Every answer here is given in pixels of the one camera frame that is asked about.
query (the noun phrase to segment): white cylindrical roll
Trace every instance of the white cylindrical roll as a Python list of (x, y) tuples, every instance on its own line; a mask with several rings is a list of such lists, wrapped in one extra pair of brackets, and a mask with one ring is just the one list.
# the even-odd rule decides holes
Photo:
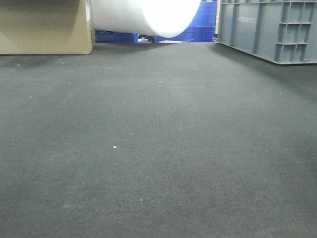
[(92, 0), (95, 28), (174, 37), (193, 20), (201, 0)]

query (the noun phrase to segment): plastic crate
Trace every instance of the plastic crate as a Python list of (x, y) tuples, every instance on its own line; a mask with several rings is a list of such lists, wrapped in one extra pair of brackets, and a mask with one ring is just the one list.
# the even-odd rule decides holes
[(216, 13), (216, 1), (202, 1), (189, 27), (214, 27), (216, 23)]
[(138, 43), (139, 34), (119, 32), (96, 32), (96, 42)]
[(180, 35), (173, 38), (156, 37), (160, 41), (213, 42), (215, 27), (188, 27)]
[(222, 0), (217, 41), (277, 64), (317, 63), (317, 1)]

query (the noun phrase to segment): blue plastic bin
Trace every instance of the blue plastic bin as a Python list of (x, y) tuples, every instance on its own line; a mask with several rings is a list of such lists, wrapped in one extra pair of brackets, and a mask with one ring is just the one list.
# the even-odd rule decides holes
[(139, 34), (119, 32), (96, 32), (96, 42), (138, 43)]
[(213, 42), (215, 27), (188, 27), (183, 33), (173, 38), (156, 37), (160, 41)]
[(214, 27), (216, 24), (216, 13), (216, 1), (202, 1), (189, 27)]

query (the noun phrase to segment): floor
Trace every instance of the floor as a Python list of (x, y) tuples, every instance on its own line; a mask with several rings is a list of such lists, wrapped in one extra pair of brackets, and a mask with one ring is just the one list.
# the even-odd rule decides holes
[(0, 56), (1, 238), (317, 237), (317, 65), (216, 43)]

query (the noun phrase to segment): beige cardboard box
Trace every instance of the beige cardboard box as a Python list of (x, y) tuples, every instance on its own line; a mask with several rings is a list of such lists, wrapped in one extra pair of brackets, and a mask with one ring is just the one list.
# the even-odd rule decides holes
[(90, 0), (0, 0), (1, 55), (87, 55)]

